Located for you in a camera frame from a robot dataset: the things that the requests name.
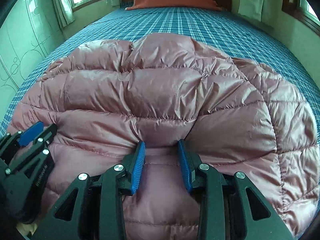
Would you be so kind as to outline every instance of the pink comforter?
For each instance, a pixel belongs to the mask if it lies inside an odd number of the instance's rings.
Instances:
[[[196,239],[199,205],[183,186],[176,143],[220,172],[245,172],[292,234],[319,198],[312,110],[269,66],[168,33],[79,46],[51,63],[8,131],[56,123],[42,215],[76,176],[103,173],[146,143],[140,188],[123,203],[128,239]]]

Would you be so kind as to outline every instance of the red pillow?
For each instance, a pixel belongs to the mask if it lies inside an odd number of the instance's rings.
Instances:
[[[133,6],[126,10],[153,7],[196,7],[214,11],[222,11],[214,0],[134,0]]]

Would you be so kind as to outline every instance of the ridged blue pad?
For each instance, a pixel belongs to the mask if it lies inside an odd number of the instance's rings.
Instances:
[[[132,185],[131,185],[132,195],[135,194],[137,192],[137,189],[139,188],[139,183],[140,183],[140,178],[141,178],[145,157],[146,157],[146,145],[144,142],[141,142],[137,161],[135,163],[135,166],[132,172]]]
[[[20,146],[27,146],[31,141],[33,141],[36,136],[43,131],[44,125],[42,122],[37,122],[29,129],[25,130],[20,138],[19,138],[19,145]]]
[[[178,155],[179,155],[183,183],[184,183],[184,186],[186,187],[187,191],[190,193],[190,191],[192,190],[191,170],[188,165],[186,154],[187,154],[187,152],[185,150],[183,140],[179,140],[178,141]]]

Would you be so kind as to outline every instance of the bed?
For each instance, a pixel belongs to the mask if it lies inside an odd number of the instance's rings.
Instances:
[[[223,12],[198,8],[124,9],[133,0],[122,0],[120,9],[90,24],[55,49],[25,80],[13,98],[0,127],[4,135],[17,103],[47,68],[78,45],[100,39],[134,41],[148,33],[178,33],[223,50],[232,57],[251,58],[270,65],[293,83],[310,103],[320,132],[320,91],[297,58],[280,42],[231,14],[231,0],[216,0]]]

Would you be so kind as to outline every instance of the silver screw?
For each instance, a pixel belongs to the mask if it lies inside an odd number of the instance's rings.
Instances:
[[[42,151],[42,153],[43,153],[44,155],[48,155],[48,154],[49,154],[49,150],[48,150],[48,149],[44,149],[44,150]]]
[[[78,176],[78,179],[79,179],[79,180],[86,180],[86,179],[87,179],[87,177],[88,177],[88,175],[87,175],[87,174],[85,174],[85,173],[81,173],[81,174]]]
[[[244,178],[245,178],[245,174],[244,174],[243,172],[241,172],[241,171],[238,171],[238,172],[236,173],[236,176],[237,176],[239,179],[244,179]]]
[[[203,170],[203,171],[207,171],[207,170],[209,169],[209,165],[206,164],[206,163],[201,163],[201,164],[199,165],[199,168],[200,168],[201,170]]]
[[[122,171],[123,170],[123,166],[121,164],[118,164],[114,167],[115,171]]]

